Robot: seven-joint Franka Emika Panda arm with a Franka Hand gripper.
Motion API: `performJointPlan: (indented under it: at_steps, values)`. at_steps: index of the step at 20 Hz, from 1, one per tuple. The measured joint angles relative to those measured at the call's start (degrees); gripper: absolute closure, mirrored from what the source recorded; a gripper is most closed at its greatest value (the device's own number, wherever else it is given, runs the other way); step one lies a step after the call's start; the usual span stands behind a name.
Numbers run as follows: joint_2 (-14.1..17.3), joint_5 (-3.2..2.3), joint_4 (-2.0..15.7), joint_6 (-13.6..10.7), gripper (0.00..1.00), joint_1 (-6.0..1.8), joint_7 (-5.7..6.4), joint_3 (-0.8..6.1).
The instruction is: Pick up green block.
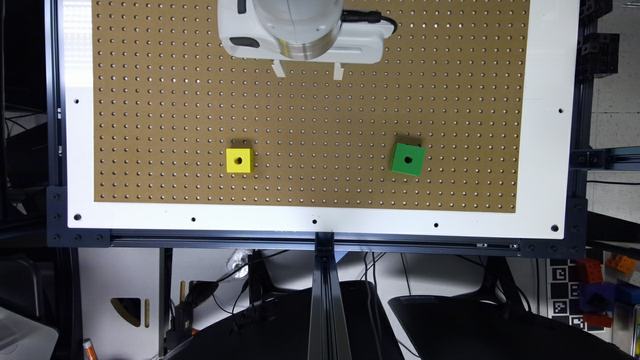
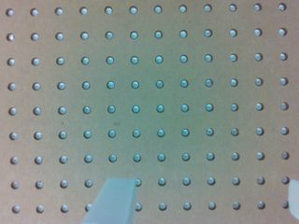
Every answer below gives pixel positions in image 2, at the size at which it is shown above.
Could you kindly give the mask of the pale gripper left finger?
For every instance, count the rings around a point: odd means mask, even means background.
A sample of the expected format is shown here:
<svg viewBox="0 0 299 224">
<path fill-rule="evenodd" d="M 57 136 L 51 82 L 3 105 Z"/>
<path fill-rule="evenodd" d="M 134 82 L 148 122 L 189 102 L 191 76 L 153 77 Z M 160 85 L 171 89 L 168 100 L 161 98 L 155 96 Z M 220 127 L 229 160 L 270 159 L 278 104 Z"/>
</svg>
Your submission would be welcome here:
<svg viewBox="0 0 299 224">
<path fill-rule="evenodd" d="M 81 224 L 135 224 L 135 178 L 108 178 Z"/>
</svg>

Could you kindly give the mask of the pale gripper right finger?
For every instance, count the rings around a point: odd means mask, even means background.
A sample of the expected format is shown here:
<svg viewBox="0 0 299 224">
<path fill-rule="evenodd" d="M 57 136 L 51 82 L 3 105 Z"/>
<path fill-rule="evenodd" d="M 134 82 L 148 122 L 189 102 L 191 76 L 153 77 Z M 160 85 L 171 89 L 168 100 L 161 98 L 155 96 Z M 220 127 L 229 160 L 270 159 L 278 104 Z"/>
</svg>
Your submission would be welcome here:
<svg viewBox="0 0 299 224">
<path fill-rule="evenodd" d="M 289 209 L 294 217 L 299 217 L 299 181 L 292 179 L 288 193 Z"/>
</svg>

